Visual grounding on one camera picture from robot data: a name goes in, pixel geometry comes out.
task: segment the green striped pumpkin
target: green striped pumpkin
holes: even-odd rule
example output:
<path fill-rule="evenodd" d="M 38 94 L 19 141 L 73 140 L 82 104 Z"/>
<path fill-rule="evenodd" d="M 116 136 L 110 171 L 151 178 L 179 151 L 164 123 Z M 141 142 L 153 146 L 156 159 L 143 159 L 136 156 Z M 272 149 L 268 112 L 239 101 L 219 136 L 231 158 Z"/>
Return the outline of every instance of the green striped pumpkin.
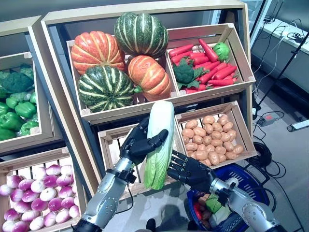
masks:
<path fill-rule="evenodd" d="M 158 58 L 164 54 L 169 34 L 162 23 L 150 14 L 126 12 L 114 26 L 118 46 L 126 53 Z"/>
<path fill-rule="evenodd" d="M 88 68 L 78 86 L 82 102 L 93 112 L 133 104 L 133 82 L 123 71 L 112 66 Z"/>

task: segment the wooden crate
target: wooden crate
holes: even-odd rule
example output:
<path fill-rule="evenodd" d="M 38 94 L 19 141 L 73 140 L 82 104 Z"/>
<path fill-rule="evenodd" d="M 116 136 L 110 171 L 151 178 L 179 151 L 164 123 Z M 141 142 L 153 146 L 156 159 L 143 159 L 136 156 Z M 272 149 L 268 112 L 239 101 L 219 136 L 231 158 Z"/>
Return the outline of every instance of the wooden crate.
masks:
<path fill-rule="evenodd" d="M 126 140 L 126 136 L 130 132 L 132 128 L 134 128 L 137 124 L 129 125 L 125 127 L 119 127 L 116 129 L 111 130 L 104 130 L 98 133 L 100 146 L 103 154 L 103 161 L 105 169 L 112 169 L 113 165 L 118 162 L 120 147 L 123 142 Z M 174 136 L 174 150 L 179 150 L 182 147 L 182 142 L 179 136 Z M 137 167 L 134 167 L 134 175 L 137 177 L 134 184 L 130 184 L 130 190 L 132 195 L 137 195 L 149 189 L 144 187 L 143 179 L 144 179 L 144 170 L 145 170 L 146 161 L 144 160 L 143 163 L 139 164 Z M 166 178 L 165 184 L 170 184 L 175 180 L 168 177 Z M 126 188 L 124 194 L 121 197 L 122 199 L 128 198 L 129 192 Z"/>
<path fill-rule="evenodd" d="M 184 90 L 177 90 L 177 95 L 180 96 L 177 105 L 201 102 L 208 99 L 218 98 L 230 94 L 242 92 L 248 86 L 255 82 L 250 64 L 246 58 L 246 54 L 242 48 L 239 37 L 237 35 L 234 24 L 219 24 L 186 28 L 168 29 L 169 43 L 165 53 L 172 79 L 176 82 L 176 77 L 173 72 L 172 64 L 169 58 L 169 51 L 180 46 L 194 44 L 193 50 L 203 52 L 202 47 L 198 43 L 198 39 L 202 38 L 211 47 L 218 42 L 224 42 L 230 48 L 229 63 L 237 65 L 239 72 L 238 84 L 204 90 L 192 94 L 186 94 Z"/>
<path fill-rule="evenodd" d="M 52 164 L 72 165 L 72 159 L 66 147 L 1 162 L 0 185 L 6 184 L 7 177 L 14 174 L 23 175 L 25 178 L 32 178 L 38 167 L 49 167 Z M 76 195 L 79 201 L 80 215 L 82 215 L 86 208 L 84 189 L 74 170 L 73 175 L 77 187 Z M 14 206 L 14 202 L 11 201 L 10 197 L 0 197 L 0 205 L 0 225 L 2 225 L 5 222 L 3 218 L 4 213 L 9 208 Z M 49 213 L 49 210 L 44 210 L 43 216 L 45 216 L 47 213 Z M 71 225 L 77 224 L 79 219 L 80 217 L 71 218 L 64 223 L 59 223 L 50 227 L 43 227 L 42 229 L 38 230 L 38 232 L 53 232 L 66 229 L 71 227 Z"/>
<path fill-rule="evenodd" d="M 68 52 L 69 52 L 69 59 L 70 59 L 70 65 L 72 70 L 72 76 L 74 80 L 74 87 L 75 87 L 75 93 L 77 95 L 77 102 L 78 102 L 78 109 L 81 114 L 81 117 L 85 120 L 88 120 L 91 124 L 98 124 L 102 122 L 107 122 L 111 120 L 117 120 L 125 117 L 131 117 L 136 115 L 141 115 L 145 113 L 149 113 L 151 110 L 152 105 L 154 104 L 154 101 L 147 102 L 147 100 L 144 98 L 144 96 L 139 94 L 133 95 L 133 102 L 134 105 L 132 106 L 126 106 L 118 109 L 112 109 L 112 110 L 106 110 L 101 112 L 92 113 L 90 109 L 87 108 L 87 106 L 80 100 L 79 98 L 79 92 L 78 92 L 78 81 L 80 79 L 80 74 L 77 72 L 76 68 L 73 66 L 73 61 L 71 59 L 71 49 L 74 46 L 74 40 L 67 41 L 68 46 Z M 126 55 L 125 62 L 127 62 L 129 58 L 129 55 Z M 164 56 L 158 59 L 158 63 L 164 68 L 171 78 L 171 72 L 170 69 L 167 66 L 167 62 Z M 171 97 L 168 98 L 168 100 L 173 99 L 173 97 L 177 96 L 177 83 L 174 82 L 174 79 L 171 79 Z"/>
<path fill-rule="evenodd" d="M 31 53 L 24 52 L 0 57 L 0 70 L 8 72 L 9 69 L 13 69 L 19 71 L 19 66 L 24 63 L 33 67 L 39 126 L 31 129 L 30 135 L 0 141 L 0 153 L 62 138 L 51 107 L 44 94 L 41 82 L 36 75 Z"/>
<path fill-rule="evenodd" d="M 228 116 L 229 121 L 233 123 L 233 129 L 237 133 L 237 137 L 232 141 L 232 144 L 233 145 L 236 145 L 236 144 L 243 145 L 244 151 L 236 159 L 227 160 L 218 165 L 211 166 L 212 169 L 216 169 L 216 168 L 219 168 L 219 167 L 257 155 L 257 152 L 251 140 L 250 134 L 248 132 L 248 129 L 246 127 L 242 114 L 240 112 L 238 102 L 234 101 L 230 103 L 208 107 L 205 109 L 200 109 L 200 110 L 195 110 L 195 111 L 175 115 L 175 120 L 178 125 L 177 133 L 182 143 L 182 151 L 184 152 L 184 154 L 186 154 L 185 145 L 184 145 L 184 142 L 181 136 L 181 131 L 183 130 L 186 122 L 193 120 L 193 119 L 197 119 L 199 122 L 199 126 L 201 127 L 202 125 L 201 120 L 203 117 L 210 115 L 210 116 L 214 116 L 215 119 L 217 120 L 221 114 L 226 114 Z"/>

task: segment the gray floor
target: gray floor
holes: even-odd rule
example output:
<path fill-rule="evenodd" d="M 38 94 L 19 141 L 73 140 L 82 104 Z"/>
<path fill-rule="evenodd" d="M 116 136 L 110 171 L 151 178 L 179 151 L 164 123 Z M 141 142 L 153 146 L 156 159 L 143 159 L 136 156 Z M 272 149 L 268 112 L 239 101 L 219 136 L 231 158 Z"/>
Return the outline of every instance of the gray floor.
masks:
<path fill-rule="evenodd" d="M 261 75 L 262 73 L 258 73 L 256 75 L 257 79 Z M 258 102 L 270 84 L 270 79 L 263 81 L 259 90 Z M 273 159 L 285 165 L 287 170 L 286 176 L 279 179 L 279 182 L 289 195 L 305 230 L 309 231 L 309 128 L 288 132 L 286 129 L 287 125 L 299 120 L 301 114 L 273 93 L 265 99 L 261 106 L 262 110 L 259 111 L 259 115 L 273 110 L 285 112 L 284 118 L 272 125 L 263 127 L 263 131 L 266 133 L 264 142 L 272 152 Z M 259 137 L 262 136 L 258 129 L 254 134 Z M 273 165 L 269 165 L 268 170 L 276 172 Z M 263 180 L 258 173 L 253 169 L 252 171 Z M 287 231 L 298 229 L 299 224 L 278 184 L 270 180 L 265 186 L 272 190 L 277 198 L 275 217 Z M 137 229 L 145 228 L 146 222 L 150 218 L 156 220 L 158 225 L 157 231 L 186 229 L 189 221 L 186 202 L 187 191 L 187 187 L 174 183 L 163 191 L 151 191 L 138 195 L 134 197 L 134 207 L 127 212 L 116 215 L 104 231 L 134 232 Z M 127 208 L 128 204 L 130 202 L 121 202 L 118 210 Z"/>

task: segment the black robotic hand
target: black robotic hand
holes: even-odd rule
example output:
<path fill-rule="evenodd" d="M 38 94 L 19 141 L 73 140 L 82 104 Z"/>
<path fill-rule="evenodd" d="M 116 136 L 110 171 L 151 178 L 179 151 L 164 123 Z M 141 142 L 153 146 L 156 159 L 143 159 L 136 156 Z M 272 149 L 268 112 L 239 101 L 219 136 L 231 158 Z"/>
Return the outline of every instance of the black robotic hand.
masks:
<path fill-rule="evenodd" d="M 143 119 L 128 135 L 120 148 L 120 157 L 126 157 L 135 165 L 143 162 L 146 155 L 159 148 L 166 140 L 169 132 L 162 130 L 158 135 L 147 139 L 149 117 Z"/>
<path fill-rule="evenodd" d="M 190 185 L 192 189 L 208 193 L 216 178 L 214 171 L 194 158 L 175 150 L 172 153 L 174 156 L 169 164 L 168 175 Z"/>

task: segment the black cable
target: black cable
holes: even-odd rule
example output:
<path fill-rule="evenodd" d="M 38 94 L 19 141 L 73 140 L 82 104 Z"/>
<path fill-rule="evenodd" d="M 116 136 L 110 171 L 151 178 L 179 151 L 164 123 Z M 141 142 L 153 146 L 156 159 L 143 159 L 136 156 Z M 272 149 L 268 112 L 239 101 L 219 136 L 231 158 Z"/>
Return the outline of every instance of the black cable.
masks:
<path fill-rule="evenodd" d="M 130 193 L 130 197 L 131 197 L 131 200 L 132 200 L 132 205 L 131 205 L 128 209 L 123 210 L 123 211 L 120 211 L 120 212 L 116 212 L 115 214 L 123 213 L 123 212 L 125 212 L 125 211 L 128 211 L 128 210 L 132 209 L 132 207 L 133 207 L 133 204 L 134 204 L 134 202 L 133 202 L 133 196 L 132 196 L 132 193 L 131 193 L 130 188 L 127 188 L 127 189 L 129 190 L 129 193 Z"/>

